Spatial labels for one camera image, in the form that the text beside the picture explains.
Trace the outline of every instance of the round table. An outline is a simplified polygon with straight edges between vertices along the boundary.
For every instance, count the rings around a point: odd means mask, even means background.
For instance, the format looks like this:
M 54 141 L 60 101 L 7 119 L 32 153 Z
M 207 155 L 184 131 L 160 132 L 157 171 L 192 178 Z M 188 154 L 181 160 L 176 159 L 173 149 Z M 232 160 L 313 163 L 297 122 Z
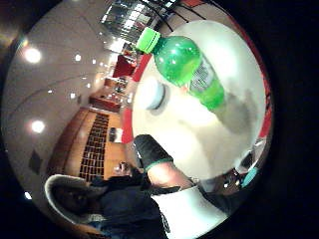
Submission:
M 166 81 L 151 58 L 133 104 L 134 135 L 151 134 L 187 176 L 210 179 L 233 168 L 256 142 L 265 111 L 261 70 L 247 44 L 213 21 L 194 21 L 172 36 L 191 38 L 214 67 L 226 102 L 213 113 L 196 98 Z M 165 93 L 156 110 L 146 110 L 144 86 L 156 78 Z

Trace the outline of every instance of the ceiling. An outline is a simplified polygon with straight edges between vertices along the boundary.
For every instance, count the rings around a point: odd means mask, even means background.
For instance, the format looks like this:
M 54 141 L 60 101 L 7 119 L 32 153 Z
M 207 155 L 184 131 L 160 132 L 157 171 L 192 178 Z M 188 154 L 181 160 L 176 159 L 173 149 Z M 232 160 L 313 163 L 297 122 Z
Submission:
M 59 3 L 21 38 L 8 70 L 1 108 L 6 152 L 18 180 L 44 212 L 44 169 L 55 143 L 89 95 L 104 85 L 113 61 L 108 48 L 116 40 L 100 25 L 111 2 Z M 43 132 L 32 131 L 35 120 L 44 124 Z M 42 160 L 39 174 L 29 168 L 34 150 Z

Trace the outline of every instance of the green bottle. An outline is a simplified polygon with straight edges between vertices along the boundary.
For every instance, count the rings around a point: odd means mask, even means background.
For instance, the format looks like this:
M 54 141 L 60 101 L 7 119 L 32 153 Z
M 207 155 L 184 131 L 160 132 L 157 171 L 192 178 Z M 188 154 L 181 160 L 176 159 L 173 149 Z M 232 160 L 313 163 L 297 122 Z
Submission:
M 224 89 L 216 72 L 192 39 L 183 36 L 163 38 L 160 33 L 146 27 L 137 48 L 152 53 L 161 75 L 178 87 L 186 87 L 189 94 L 209 110 L 224 101 Z

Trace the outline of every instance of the wooden wall panel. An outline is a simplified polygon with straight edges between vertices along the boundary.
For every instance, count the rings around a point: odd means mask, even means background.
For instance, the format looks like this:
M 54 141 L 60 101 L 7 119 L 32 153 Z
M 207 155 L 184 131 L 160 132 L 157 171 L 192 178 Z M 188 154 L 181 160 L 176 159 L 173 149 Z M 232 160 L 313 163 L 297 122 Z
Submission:
M 110 114 L 109 128 L 122 127 L 121 118 L 119 114 Z M 105 152 L 104 175 L 105 179 L 114 176 L 114 167 L 126 161 L 125 146 L 122 143 L 107 141 Z
M 89 112 L 84 119 L 80 130 L 71 147 L 70 154 L 66 163 L 65 173 L 72 176 L 79 176 L 83 152 L 85 150 L 88 137 L 96 118 L 95 113 Z
M 65 127 L 54 147 L 52 156 L 48 163 L 47 173 L 49 175 L 64 173 L 64 167 L 68 160 L 73 141 L 75 140 L 81 124 L 88 112 L 89 110 L 81 108 Z

